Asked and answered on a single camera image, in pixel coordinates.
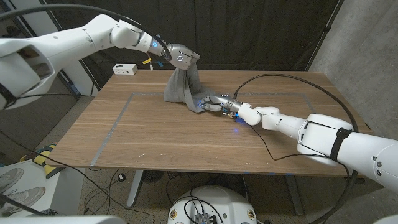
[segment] sneaker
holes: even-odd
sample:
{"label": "sneaker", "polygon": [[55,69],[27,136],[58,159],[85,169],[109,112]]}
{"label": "sneaker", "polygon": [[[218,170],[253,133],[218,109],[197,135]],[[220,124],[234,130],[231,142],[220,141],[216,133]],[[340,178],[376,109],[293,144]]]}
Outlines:
{"label": "sneaker", "polygon": [[[33,189],[25,190],[23,192],[10,194],[8,195],[8,197],[16,202],[31,207],[44,195],[44,192],[45,187],[35,187]],[[4,216],[10,216],[11,214],[19,212],[21,210],[22,209],[17,206],[11,205],[10,203],[5,203],[3,208],[0,209],[0,212]]]}
{"label": "sneaker", "polygon": [[12,187],[24,174],[21,168],[14,168],[0,176],[0,194]]}

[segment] table top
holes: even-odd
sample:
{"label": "table top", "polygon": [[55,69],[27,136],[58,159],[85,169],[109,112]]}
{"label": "table top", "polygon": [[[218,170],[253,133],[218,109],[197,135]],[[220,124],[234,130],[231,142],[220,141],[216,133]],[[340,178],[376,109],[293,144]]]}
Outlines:
{"label": "table top", "polygon": [[[244,174],[342,176],[305,156],[273,161],[259,136],[244,121],[220,113],[191,112],[183,103],[163,100],[172,70],[139,70],[113,75],[51,153],[74,167],[129,167],[142,170],[234,172]],[[359,131],[372,134],[329,79],[318,72],[200,70],[202,84],[233,95],[240,84],[263,73],[284,73],[322,86],[354,114]],[[349,121],[338,104],[320,90],[284,77],[261,77],[244,86],[238,100],[275,106],[280,113],[307,118],[320,113]],[[256,130],[274,158],[298,153],[297,142],[277,131]]]}

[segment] dark curtain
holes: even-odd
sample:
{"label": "dark curtain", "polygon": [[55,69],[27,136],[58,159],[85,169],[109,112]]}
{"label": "dark curtain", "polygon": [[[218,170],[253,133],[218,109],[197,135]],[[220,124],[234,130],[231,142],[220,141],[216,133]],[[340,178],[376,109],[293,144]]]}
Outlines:
{"label": "dark curtain", "polygon": [[[338,0],[47,0],[108,9],[141,23],[166,42],[200,54],[201,70],[304,70]],[[83,26],[97,14],[54,11],[63,29]],[[142,61],[143,52],[113,47],[85,59],[103,86],[115,63]],[[174,69],[162,58],[165,66]]]}

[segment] gray towel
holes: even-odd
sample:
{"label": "gray towel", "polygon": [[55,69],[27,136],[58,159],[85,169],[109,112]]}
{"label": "gray towel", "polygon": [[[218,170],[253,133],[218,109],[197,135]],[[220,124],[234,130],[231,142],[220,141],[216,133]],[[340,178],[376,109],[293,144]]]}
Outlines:
{"label": "gray towel", "polygon": [[200,83],[197,65],[193,64],[188,70],[175,69],[163,97],[166,102],[184,102],[190,110],[199,113],[204,111],[200,107],[200,100],[212,94],[215,94],[213,90]]}

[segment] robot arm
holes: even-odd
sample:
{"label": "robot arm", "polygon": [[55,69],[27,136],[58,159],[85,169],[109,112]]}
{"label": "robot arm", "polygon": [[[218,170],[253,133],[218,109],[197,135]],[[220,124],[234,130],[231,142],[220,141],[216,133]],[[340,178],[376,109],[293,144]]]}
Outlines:
{"label": "robot arm", "polygon": [[[99,15],[83,27],[28,39],[0,39],[0,107],[15,108],[40,98],[57,73],[74,60],[110,47],[164,54],[149,34],[109,16]],[[186,70],[200,56],[180,44],[168,44],[170,63]]]}
{"label": "robot arm", "polygon": [[[334,158],[398,194],[396,140],[353,132],[351,124],[331,116],[311,114],[307,119],[296,118],[280,114],[275,107],[251,108],[250,104],[227,95],[208,96],[201,103],[205,109],[239,116],[249,125],[261,122],[264,129],[280,131],[296,140],[300,153]],[[328,158],[309,158],[330,166],[338,165]]]}

